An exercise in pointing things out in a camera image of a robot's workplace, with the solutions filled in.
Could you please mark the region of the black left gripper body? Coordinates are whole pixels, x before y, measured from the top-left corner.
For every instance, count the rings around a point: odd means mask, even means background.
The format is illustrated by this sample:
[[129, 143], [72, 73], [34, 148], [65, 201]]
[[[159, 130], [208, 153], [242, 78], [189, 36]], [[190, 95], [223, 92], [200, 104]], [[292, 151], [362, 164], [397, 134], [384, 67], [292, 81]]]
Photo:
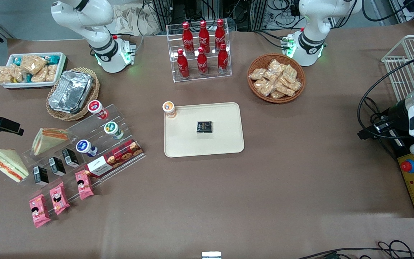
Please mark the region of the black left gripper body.
[[405, 100], [383, 111], [386, 116], [386, 131], [396, 130], [399, 133], [409, 134], [409, 115]]

